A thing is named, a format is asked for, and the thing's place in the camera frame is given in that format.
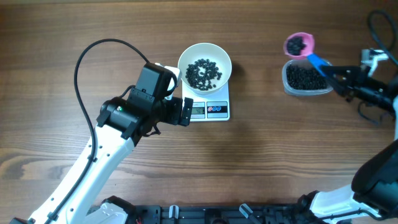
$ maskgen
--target scale display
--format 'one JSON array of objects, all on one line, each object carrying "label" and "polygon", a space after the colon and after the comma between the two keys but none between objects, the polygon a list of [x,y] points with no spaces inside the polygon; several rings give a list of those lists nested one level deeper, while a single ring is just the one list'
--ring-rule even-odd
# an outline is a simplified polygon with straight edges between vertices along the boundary
[{"label": "scale display", "polygon": [[205,114],[204,108],[192,108],[192,114]]}]

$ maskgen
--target plastic container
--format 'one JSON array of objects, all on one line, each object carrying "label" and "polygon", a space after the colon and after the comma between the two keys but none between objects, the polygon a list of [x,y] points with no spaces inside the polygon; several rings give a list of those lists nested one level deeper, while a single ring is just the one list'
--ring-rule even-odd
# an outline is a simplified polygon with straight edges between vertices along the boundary
[{"label": "plastic container", "polygon": [[[331,65],[331,63],[327,60],[324,60],[326,63]],[[333,90],[333,88],[327,83],[327,88],[322,90],[296,90],[293,89],[289,83],[287,82],[286,70],[289,65],[298,65],[300,68],[313,68],[312,64],[308,61],[308,59],[304,60],[290,60],[288,61],[283,69],[282,69],[282,81],[284,83],[285,93],[293,96],[316,96],[325,93],[329,93]]]},{"label": "plastic container", "polygon": [[[195,61],[201,58],[209,59],[211,62],[216,62],[219,72],[223,73],[220,80],[217,80],[216,78],[211,80],[211,84],[215,84],[216,88],[205,91],[194,89],[189,85],[187,78],[185,78],[188,65],[193,64]],[[232,62],[228,54],[221,47],[210,43],[200,43],[192,45],[181,54],[180,60],[178,60],[178,68],[182,72],[181,79],[187,85],[187,87],[196,94],[205,95],[216,92],[228,82],[232,72]]]}]

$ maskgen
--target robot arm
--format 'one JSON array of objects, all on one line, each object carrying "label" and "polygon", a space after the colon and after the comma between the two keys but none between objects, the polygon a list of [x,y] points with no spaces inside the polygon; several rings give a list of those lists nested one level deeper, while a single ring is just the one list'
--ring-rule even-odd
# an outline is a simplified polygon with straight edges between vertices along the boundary
[{"label": "robot arm", "polygon": [[[87,211],[109,176],[134,150],[141,137],[160,134],[156,127],[158,122],[188,126],[193,100],[186,98],[182,107],[182,99],[172,97],[172,91],[180,79],[181,72],[178,68],[146,63],[127,100],[115,97],[102,105],[95,127],[96,155],[74,193],[54,215],[52,212],[77,182],[90,159],[92,139],[54,193],[27,222],[83,223]],[[152,128],[155,128],[155,132],[148,134]],[[120,216],[105,217],[102,221],[114,220],[115,217],[123,219],[123,213]]]}]

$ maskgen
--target black wire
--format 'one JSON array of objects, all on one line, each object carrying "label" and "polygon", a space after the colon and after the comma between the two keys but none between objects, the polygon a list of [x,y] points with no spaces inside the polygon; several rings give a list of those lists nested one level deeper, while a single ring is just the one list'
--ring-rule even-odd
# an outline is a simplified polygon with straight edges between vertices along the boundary
[{"label": "black wire", "polygon": [[122,95],[120,95],[119,97],[120,98],[123,98],[124,96],[126,96],[126,94],[131,90],[131,88],[135,88],[136,86],[135,85],[131,85],[131,86],[129,86],[129,87],[127,87],[126,88],[126,90],[122,93]]},{"label": "black wire", "polygon": [[117,43],[124,44],[124,45],[130,47],[131,49],[135,50],[147,63],[149,62],[148,59],[138,49],[136,49],[133,45],[131,45],[131,44],[129,44],[129,43],[123,41],[123,40],[118,40],[118,39],[103,39],[103,40],[96,41],[96,42],[90,44],[90,46],[88,46],[81,53],[81,55],[80,55],[80,57],[79,57],[79,59],[77,60],[77,63],[76,63],[73,84],[75,86],[76,97],[77,97],[77,100],[79,101],[80,108],[81,108],[81,110],[82,110],[82,112],[83,112],[83,114],[84,114],[84,116],[86,118],[86,121],[87,121],[87,124],[88,124],[88,128],[90,129],[90,134],[91,134],[91,154],[90,154],[90,157],[88,158],[88,161],[87,161],[87,164],[86,164],[85,168],[83,169],[83,172],[80,174],[80,176],[77,179],[76,183],[72,186],[72,188],[69,190],[69,192],[67,193],[65,198],[63,198],[63,200],[61,201],[61,203],[56,207],[56,209],[51,214],[51,216],[49,216],[49,219],[47,219],[45,224],[49,224],[50,222],[52,222],[54,220],[54,218],[58,215],[58,213],[61,210],[61,208],[66,204],[66,202],[72,196],[72,194],[74,193],[76,188],[82,182],[82,180],[85,177],[86,173],[90,169],[90,166],[91,166],[91,163],[93,162],[93,159],[95,158],[96,136],[95,136],[94,127],[93,127],[93,125],[91,123],[90,117],[88,116],[87,110],[86,110],[86,108],[85,108],[85,106],[83,104],[83,101],[81,100],[79,88],[78,88],[78,85],[77,85],[77,74],[78,74],[78,70],[79,70],[79,66],[80,66],[81,60],[83,59],[83,57],[85,56],[87,51],[89,51],[89,49],[91,49],[92,47],[94,47],[94,46],[96,46],[96,45],[98,45],[100,43],[104,43],[104,42],[117,42]]},{"label": "black wire", "polygon": [[327,217],[317,218],[317,220],[326,220],[326,219],[332,220],[334,218],[341,218],[341,217],[346,217],[346,216],[349,216],[349,215],[357,215],[357,214],[359,215],[361,213],[366,213],[371,218],[373,218],[374,220],[377,220],[377,221],[383,221],[383,220],[385,220],[387,218],[387,217],[377,217],[377,216],[373,215],[371,212],[369,212],[368,210],[358,209],[357,211],[346,212],[346,213],[342,213],[342,214],[339,214],[339,215],[330,215],[330,216],[327,216]]},{"label": "black wire", "polygon": [[[391,30],[392,30],[392,41],[390,46],[387,48],[380,40],[378,34],[376,33],[376,31],[374,30],[373,27],[373,17],[376,15],[382,15],[387,22],[390,24],[391,26]],[[378,46],[384,51],[384,53],[386,53],[388,55],[388,57],[392,60],[392,62],[394,62],[394,64],[398,67],[398,60],[391,54],[391,50],[395,47],[396,44],[396,40],[397,40],[397,26],[396,23],[394,22],[393,18],[386,13],[383,10],[374,10],[371,11],[368,15],[368,27],[369,30],[371,31],[373,40],[378,44]]]}]

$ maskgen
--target black bean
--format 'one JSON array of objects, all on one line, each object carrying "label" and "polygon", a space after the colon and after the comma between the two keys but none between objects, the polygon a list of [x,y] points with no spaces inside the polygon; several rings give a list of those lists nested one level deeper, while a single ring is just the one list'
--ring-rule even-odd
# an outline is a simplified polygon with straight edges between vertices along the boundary
[{"label": "black bean", "polygon": [[293,37],[287,41],[287,52],[291,55],[300,55],[305,47],[303,37]]},{"label": "black bean", "polygon": [[325,79],[314,68],[305,69],[289,65],[286,70],[288,84],[296,90],[321,90],[327,88]]}]

